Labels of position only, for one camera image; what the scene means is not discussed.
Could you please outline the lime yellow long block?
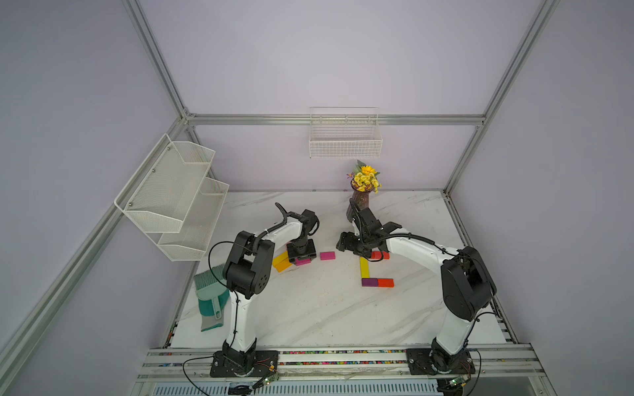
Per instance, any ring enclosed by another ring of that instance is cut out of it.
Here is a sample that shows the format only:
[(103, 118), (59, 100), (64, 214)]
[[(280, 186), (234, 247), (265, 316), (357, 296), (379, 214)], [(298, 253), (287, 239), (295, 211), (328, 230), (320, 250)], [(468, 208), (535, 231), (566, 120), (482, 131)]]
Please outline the lime yellow long block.
[(369, 279), (371, 277), (369, 270), (369, 262), (366, 258), (360, 258), (360, 274), (361, 278)]

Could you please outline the light red block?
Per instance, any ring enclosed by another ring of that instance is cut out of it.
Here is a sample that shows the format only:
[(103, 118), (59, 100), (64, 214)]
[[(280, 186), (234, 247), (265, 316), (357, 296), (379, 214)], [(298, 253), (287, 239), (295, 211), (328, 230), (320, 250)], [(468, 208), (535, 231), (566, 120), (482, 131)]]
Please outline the light red block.
[(389, 260), (389, 259), (390, 259), (389, 252), (373, 251), (371, 253), (372, 261), (382, 261), (382, 260)]

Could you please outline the dark purple block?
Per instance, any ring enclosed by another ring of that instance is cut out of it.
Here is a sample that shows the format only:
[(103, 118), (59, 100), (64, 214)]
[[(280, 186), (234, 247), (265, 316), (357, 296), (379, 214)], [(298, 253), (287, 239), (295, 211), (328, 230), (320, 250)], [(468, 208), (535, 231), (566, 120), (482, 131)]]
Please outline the dark purple block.
[(377, 278), (363, 278), (362, 287), (378, 287), (379, 280)]

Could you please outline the orange-red block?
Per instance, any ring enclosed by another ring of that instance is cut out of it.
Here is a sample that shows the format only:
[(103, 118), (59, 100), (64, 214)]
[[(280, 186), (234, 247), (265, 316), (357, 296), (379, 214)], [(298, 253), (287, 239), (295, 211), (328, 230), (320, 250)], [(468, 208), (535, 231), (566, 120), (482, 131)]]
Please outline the orange-red block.
[(379, 278), (377, 280), (377, 286), (380, 288), (394, 288), (395, 281), (389, 278)]

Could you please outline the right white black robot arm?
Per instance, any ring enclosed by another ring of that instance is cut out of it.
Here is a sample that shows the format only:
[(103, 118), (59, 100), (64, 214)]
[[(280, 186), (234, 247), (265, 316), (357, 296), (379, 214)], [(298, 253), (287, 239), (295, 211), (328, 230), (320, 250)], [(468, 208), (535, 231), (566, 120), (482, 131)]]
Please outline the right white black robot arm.
[(468, 340), (480, 311), (497, 293), (480, 253), (471, 246), (442, 246), (394, 222), (383, 224), (369, 208), (361, 208), (353, 199), (347, 216), (354, 231), (340, 235), (336, 245), (339, 251), (351, 252), (368, 262), (405, 257), (438, 276), (447, 313), (431, 343), (431, 371), (446, 374), (458, 367), (468, 358)]

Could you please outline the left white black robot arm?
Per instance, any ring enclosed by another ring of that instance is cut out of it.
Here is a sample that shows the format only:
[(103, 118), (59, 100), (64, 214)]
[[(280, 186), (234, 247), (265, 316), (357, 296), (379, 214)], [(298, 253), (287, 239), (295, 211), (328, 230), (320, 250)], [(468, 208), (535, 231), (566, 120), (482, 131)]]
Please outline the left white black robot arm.
[(286, 211), (279, 203), (281, 222), (259, 234), (240, 232), (232, 242), (223, 275), (230, 293), (231, 317), (225, 348), (245, 354), (253, 349), (257, 338), (250, 310), (254, 299), (267, 286), (275, 254), (285, 249), (290, 263), (316, 258), (312, 236), (320, 227), (314, 211)]

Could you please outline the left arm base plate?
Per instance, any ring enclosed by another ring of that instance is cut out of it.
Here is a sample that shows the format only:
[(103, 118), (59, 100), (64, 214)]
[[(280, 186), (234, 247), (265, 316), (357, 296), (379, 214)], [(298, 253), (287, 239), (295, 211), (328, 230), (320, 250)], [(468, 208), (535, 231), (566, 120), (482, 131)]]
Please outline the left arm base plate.
[(217, 351), (211, 363), (211, 378), (263, 377), (277, 369), (279, 351), (256, 350), (247, 353)]

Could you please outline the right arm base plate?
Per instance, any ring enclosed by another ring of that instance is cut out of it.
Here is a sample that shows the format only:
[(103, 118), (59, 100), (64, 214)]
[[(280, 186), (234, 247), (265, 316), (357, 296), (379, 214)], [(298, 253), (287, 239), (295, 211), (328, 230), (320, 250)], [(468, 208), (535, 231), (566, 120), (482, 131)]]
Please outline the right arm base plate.
[(410, 348), (405, 351), (409, 372), (413, 376), (473, 375), (472, 357), (466, 349), (449, 355), (443, 349)]

